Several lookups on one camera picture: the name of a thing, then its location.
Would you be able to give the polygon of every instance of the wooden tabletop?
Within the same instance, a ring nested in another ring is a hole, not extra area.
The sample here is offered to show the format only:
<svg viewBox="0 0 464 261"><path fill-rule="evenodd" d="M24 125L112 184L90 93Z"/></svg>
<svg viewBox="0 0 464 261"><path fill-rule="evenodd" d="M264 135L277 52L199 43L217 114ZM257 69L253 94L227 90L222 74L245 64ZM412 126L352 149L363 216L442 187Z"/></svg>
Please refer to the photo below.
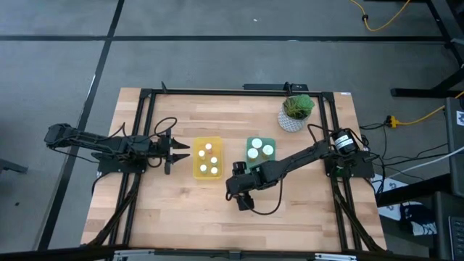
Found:
<svg viewBox="0 0 464 261"><path fill-rule="evenodd" d="M139 93L140 88L121 89L110 133L124 122L126 132L131 132ZM359 133L351 95L334 95L340 126ZM192 146L196 137L220 136L224 143L225 175L216 181L195 180L191 156L175 163L170 175L164 174L163 167L149 168L141 179L130 246L340 251L334 199L322 160L287 175L283 182L281 207L273 215L241 212L234 200L225 200L225 180L232 174L232 162L244 160L247 137L274 138L277 160L312 146L306 128L287 133L279 126L277 115L283 101L283 97L270 96L157 95L152 128L161 119L173 116L178 118L173 135L181 143ZM308 122L321 125L317 99L314 102L316 105ZM331 122L328 105L326 111ZM142 131L145 119L141 122ZM163 123L159 129L168 125ZM323 138L322 131L314 131L317 139ZM178 153L192 153L192 149ZM115 211L121 177L121 173L112 173L97 183L83 243L92 240ZM372 188L360 178L352 179L351 186L358 219L377 244L385 248ZM252 191L255 209L260 212L272 210L277 205L278 193L279 186ZM124 225L125 216L120 223L117 242L122 241ZM345 226L352 247L351 229L346 218Z"/></svg>

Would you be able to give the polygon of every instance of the green tray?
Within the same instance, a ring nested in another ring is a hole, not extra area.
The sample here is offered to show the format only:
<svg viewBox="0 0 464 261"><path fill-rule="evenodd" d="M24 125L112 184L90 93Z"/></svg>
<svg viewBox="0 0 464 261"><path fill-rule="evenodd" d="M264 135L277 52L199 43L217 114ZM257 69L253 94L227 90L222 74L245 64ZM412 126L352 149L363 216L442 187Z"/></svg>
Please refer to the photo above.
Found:
<svg viewBox="0 0 464 261"><path fill-rule="evenodd" d="M262 141L262 146L261 149L266 146L266 145L271 145L274 148L274 152L272 155L269 156L268 159L265 159L262 157L262 150L258 149L259 155L258 158L254 162L250 162L248 160L247 152L249 149L251 149L252 146L252 140L253 138L259 138ZM263 137L249 137L246 140L246 151L245 151L245 160L246 160L246 168L249 169L255 165L261 164L267 160L276 160L276 141L273 138L263 138Z"/></svg>

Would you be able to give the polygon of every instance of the green plant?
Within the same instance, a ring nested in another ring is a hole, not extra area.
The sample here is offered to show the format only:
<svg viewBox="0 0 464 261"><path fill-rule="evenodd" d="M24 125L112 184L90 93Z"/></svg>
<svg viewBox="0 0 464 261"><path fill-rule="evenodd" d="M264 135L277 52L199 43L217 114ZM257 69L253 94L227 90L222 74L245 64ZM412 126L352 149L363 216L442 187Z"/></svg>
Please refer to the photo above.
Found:
<svg viewBox="0 0 464 261"><path fill-rule="evenodd" d="M303 120L311 114L314 102L309 95L298 95L287 98L283 102L285 113L292 119Z"/></svg>

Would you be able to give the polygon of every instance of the yellow tray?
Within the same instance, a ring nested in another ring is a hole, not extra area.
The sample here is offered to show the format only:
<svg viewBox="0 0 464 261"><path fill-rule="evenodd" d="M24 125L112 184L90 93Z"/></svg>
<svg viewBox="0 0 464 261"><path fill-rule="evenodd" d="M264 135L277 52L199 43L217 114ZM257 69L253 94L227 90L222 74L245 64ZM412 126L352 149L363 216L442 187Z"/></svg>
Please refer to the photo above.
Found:
<svg viewBox="0 0 464 261"><path fill-rule="evenodd" d="M205 145L212 145L212 153L209 154ZM198 152L204 150L206 152L204 160L198 156ZM194 178L197 180L217 180L223 177L223 140L220 137L198 137L194 140ZM211 174L211 157L217 157L217 175ZM200 171L200 166L205 164L207 172L203 174Z"/></svg>

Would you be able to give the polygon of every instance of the yellow cable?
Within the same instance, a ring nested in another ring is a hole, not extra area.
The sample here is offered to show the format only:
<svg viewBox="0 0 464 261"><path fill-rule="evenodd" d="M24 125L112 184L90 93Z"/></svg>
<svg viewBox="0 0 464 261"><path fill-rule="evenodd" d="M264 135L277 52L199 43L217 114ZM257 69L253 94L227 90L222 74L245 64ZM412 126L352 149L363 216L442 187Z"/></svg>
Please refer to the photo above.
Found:
<svg viewBox="0 0 464 261"><path fill-rule="evenodd" d="M461 93L458 94L455 98L457 99L457 98L461 97L462 95L464 95L464 91L461 91ZM432 115L434 115L435 113L441 111L442 109L444 109L444 106L441 106L440 108L435 109L433 112L430 112L429 114L427 114L426 116L422 117L421 119L414 120L414 121L408 122L408 123L402 123L402 122L400 122L399 120L397 120L396 124L397 124L397 125L403 125L403 126L405 126L405 125L416 124L416 123L419 123L419 122L421 122L421 121L423 121L423 120L429 118L430 116L432 116Z"/></svg>
<svg viewBox="0 0 464 261"><path fill-rule="evenodd" d="M360 4L358 4L355 0L350 0L350 1L351 1L353 4L356 4L356 5L361 9L363 15L366 15L363 6L361 6ZM364 20L364 25L365 25L366 28L367 28L369 31L371 31L371 32L377 32L377 31L380 31L380 30L384 29L385 27L389 26L389 25L393 22L393 20L395 20L395 19L398 17L398 15L401 14L401 12L403 12L403 10L405 10L407 4L409 4L410 1L411 1L411 0L407 0L406 3L403 5L403 7L401 7L401 9L398 11L398 13L396 13L396 14L390 19L390 21L388 21L385 25L382 25L381 27L376 28L376 29L372 29L372 28L369 27L368 20L367 20L366 18L363 19L363 20Z"/></svg>

